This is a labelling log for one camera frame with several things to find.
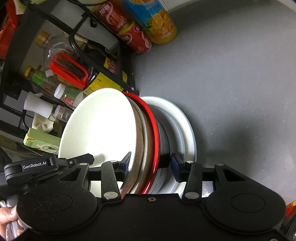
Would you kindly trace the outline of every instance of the red handle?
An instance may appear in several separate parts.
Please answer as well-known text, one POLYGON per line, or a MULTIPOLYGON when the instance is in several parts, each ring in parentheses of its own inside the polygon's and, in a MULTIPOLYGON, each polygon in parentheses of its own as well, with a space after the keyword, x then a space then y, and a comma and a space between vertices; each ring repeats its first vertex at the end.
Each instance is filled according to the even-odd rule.
POLYGON ((73 59, 71 56, 63 52, 56 54, 52 58, 52 61, 49 64, 49 69, 79 89, 84 89, 86 87, 86 83, 89 77, 89 73, 87 69, 83 65, 81 65, 79 62, 77 62, 75 59, 73 59), (58 58, 63 58, 68 62, 70 62, 71 64, 73 64, 74 66, 78 67, 84 73, 84 77, 80 79, 77 75, 75 75, 75 73, 71 72, 65 66, 56 62, 58 58))

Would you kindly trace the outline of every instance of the gray countertop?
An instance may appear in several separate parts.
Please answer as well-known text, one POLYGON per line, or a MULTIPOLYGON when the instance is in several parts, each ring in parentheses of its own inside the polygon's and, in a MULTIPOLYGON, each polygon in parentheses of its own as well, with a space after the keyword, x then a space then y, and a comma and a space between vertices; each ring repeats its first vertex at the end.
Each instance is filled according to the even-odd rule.
POLYGON ((171 17, 177 38, 133 60, 141 95, 184 111, 198 162, 295 200, 296 13, 275 0, 201 0, 171 17))

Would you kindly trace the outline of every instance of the green box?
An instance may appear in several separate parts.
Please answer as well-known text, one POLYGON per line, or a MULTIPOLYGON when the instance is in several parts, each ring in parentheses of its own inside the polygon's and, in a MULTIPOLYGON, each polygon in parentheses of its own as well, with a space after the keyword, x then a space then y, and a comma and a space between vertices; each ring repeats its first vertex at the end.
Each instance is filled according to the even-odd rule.
POLYGON ((61 138, 59 137, 29 128, 29 131, 24 139, 24 144, 42 151, 58 154, 60 141, 61 138))

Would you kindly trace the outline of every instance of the red rim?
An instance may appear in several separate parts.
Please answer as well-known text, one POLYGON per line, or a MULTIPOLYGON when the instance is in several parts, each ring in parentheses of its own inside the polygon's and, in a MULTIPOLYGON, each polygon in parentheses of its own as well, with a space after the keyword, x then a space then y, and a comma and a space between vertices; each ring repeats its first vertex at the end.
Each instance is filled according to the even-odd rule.
POLYGON ((152 187, 152 184, 154 182, 155 176, 156 176, 156 172, 158 169, 158 161, 159 161, 159 132, 158 132, 158 126, 156 123, 156 119, 151 111, 151 109, 149 108, 149 106, 146 104, 145 101, 143 101, 140 97, 131 94, 131 93, 127 93, 127 92, 123 92, 124 95, 128 96, 129 98, 131 98, 133 101, 136 101, 137 104, 140 104, 140 107, 143 107, 144 110, 146 111, 146 113, 149 116, 149 119, 151 121, 152 124, 152 128, 153 128, 153 134, 154 134, 154 159, 153 159, 153 165, 152 165, 152 170, 150 175, 148 176, 148 181, 146 183, 146 186, 144 188, 144 190, 142 191, 142 194, 148 194, 149 190, 152 187))

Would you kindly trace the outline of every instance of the black cable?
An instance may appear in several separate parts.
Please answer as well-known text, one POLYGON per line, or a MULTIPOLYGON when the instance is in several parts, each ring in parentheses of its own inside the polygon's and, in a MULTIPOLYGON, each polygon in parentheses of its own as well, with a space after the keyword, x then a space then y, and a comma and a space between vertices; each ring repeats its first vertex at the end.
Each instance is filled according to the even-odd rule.
POLYGON ((102 3, 85 4, 85 3, 81 3, 81 2, 76 1, 76 0, 67 0, 67 1, 70 2, 70 3, 73 3, 75 5, 78 5, 78 6, 97 6, 97 5, 102 4, 102 3))

